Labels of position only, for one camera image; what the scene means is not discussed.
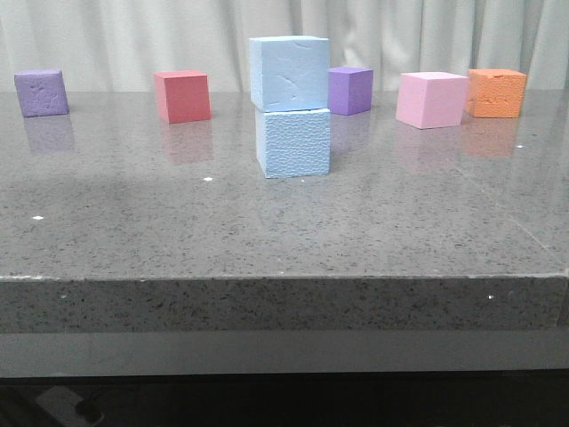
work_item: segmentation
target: purple cube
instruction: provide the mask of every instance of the purple cube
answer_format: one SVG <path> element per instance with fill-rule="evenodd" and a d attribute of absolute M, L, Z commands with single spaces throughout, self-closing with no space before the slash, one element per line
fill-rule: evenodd
<path fill-rule="evenodd" d="M 371 109 L 372 90 L 372 69 L 328 69 L 328 109 L 331 113 L 351 116 Z"/>
<path fill-rule="evenodd" d="M 30 69 L 14 75 L 24 117 L 55 116 L 69 112 L 60 69 Z"/>

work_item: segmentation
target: gray speckled surface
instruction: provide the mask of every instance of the gray speckled surface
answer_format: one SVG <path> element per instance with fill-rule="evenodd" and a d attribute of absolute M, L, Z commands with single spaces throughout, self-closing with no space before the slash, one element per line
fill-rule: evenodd
<path fill-rule="evenodd" d="M 509 330 L 557 324 L 563 278 L 4 283 L 0 330 Z"/>
<path fill-rule="evenodd" d="M 170 126 L 152 93 L 68 97 L 47 125 L 0 94 L 0 331 L 557 323 L 567 93 L 423 131 L 376 94 L 332 116 L 330 174 L 276 180 L 248 94 L 214 93 L 211 122 Z"/>

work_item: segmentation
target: light blue cube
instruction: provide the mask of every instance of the light blue cube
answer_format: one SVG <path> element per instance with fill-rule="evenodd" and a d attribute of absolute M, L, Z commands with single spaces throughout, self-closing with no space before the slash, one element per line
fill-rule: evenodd
<path fill-rule="evenodd" d="M 255 109 L 257 158 L 267 178 L 330 172 L 330 110 Z"/>
<path fill-rule="evenodd" d="M 328 108 L 329 51 L 327 38 L 250 38 L 251 101 L 264 112 Z"/>

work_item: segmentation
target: red cube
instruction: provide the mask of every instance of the red cube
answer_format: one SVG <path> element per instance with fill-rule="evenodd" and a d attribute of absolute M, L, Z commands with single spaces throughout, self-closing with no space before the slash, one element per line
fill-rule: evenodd
<path fill-rule="evenodd" d="M 164 71 L 154 74 L 158 115 L 168 123 L 212 118 L 207 75 L 200 71 Z"/>

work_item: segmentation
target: orange cube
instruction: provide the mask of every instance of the orange cube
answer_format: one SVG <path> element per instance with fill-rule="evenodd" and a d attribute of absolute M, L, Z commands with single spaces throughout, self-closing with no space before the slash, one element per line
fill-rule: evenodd
<path fill-rule="evenodd" d="M 473 117 L 518 117 L 526 78 L 513 69 L 471 69 L 465 109 Z"/>

